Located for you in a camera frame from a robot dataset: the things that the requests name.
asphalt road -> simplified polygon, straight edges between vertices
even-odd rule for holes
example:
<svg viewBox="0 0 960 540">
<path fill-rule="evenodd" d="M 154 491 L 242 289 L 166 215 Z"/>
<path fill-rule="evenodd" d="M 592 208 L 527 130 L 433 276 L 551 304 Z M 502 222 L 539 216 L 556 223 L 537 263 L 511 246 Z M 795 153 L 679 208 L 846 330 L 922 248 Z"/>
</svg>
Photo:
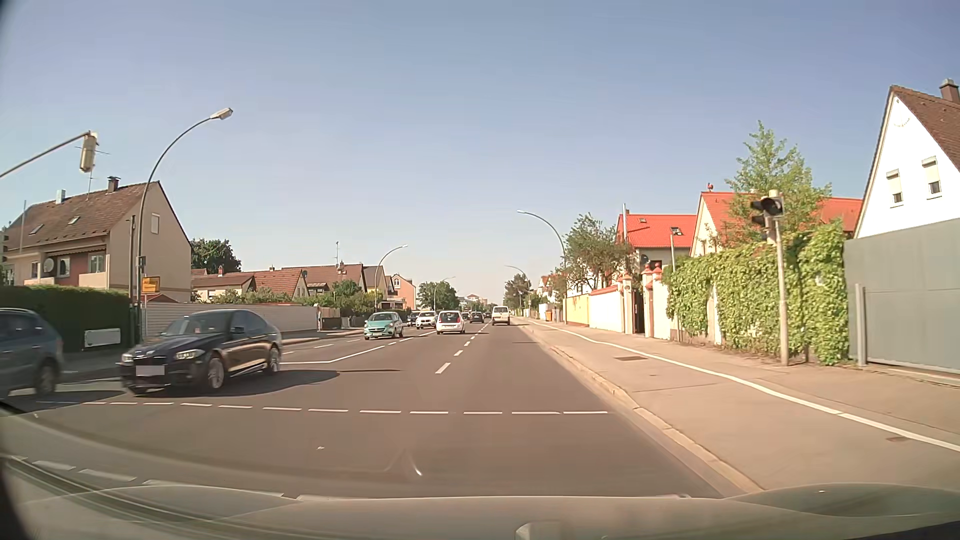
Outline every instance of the asphalt road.
<svg viewBox="0 0 960 540">
<path fill-rule="evenodd" d="M 7 454 L 95 487 L 192 483 L 309 499 L 719 497 L 517 327 L 293 345 L 214 395 L 62 384 L 0 420 Z"/>
</svg>

turquoise car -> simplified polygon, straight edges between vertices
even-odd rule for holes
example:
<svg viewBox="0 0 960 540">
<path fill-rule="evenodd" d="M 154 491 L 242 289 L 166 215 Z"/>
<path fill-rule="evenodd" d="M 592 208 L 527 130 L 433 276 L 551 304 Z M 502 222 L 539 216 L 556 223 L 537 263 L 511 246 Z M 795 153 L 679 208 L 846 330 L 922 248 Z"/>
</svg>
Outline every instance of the turquoise car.
<svg viewBox="0 0 960 540">
<path fill-rule="evenodd" d="M 403 320 L 393 311 L 379 311 L 363 325 L 363 338 L 403 337 Z"/>
</svg>

hedge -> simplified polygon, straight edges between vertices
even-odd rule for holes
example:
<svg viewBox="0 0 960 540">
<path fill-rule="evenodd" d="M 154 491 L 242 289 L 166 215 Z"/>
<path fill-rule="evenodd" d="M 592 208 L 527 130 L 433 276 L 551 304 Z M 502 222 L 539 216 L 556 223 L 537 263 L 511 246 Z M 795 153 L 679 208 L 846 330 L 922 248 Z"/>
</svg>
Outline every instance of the hedge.
<svg viewBox="0 0 960 540">
<path fill-rule="evenodd" d="M 0 286 L 0 307 L 36 311 L 60 333 L 67 353 L 84 348 L 84 331 L 119 328 L 131 344 L 131 306 L 120 291 L 63 285 Z"/>
</svg>

white car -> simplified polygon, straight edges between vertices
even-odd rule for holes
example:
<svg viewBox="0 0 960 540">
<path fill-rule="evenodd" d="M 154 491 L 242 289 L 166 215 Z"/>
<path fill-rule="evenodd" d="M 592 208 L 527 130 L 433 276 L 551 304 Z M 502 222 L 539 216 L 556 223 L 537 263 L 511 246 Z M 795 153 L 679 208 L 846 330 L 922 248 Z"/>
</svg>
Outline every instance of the white car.
<svg viewBox="0 0 960 540">
<path fill-rule="evenodd" d="M 417 330 L 425 327 L 437 328 L 437 314 L 433 311 L 423 311 L 417 316 L 417 323 L 414 326 Z"/>
<path fill-rule="evenodd" d="M 510 310 L 506 306 L 497 306 L 493 308 L 491 324 L 505 324 L 510 326 Z"/>
<path fill-rule="evenodd" d="M 440 315 L 437 316 L 437 333 L 447 333 L 449 331 L 464 333 L 467 331 L 464 328 L 465 322 L 460 311 L 441 311 Z"/>
</svg>

car hood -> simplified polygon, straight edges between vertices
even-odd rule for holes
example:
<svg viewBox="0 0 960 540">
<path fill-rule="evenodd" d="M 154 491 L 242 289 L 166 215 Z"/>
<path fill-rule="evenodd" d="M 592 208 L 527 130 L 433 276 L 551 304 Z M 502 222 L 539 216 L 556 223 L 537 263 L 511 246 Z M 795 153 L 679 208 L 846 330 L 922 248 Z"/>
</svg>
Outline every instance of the car hood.
<svg viewBox="0 0 960 540">
<path fill-rule="evenodd" d="M 170 538 L 171 528 L 179 537 L 244 539 L 840 540 L 960 522 L 958 492 L 878 483 L 808 485 L 726 499 L 318 499 L 199 485 L 135 486 L 34 500 L 18 513 L 27 516 L 37 540 Z M 90 519 L 91 509 L 104 519 Z"/>
</svg>

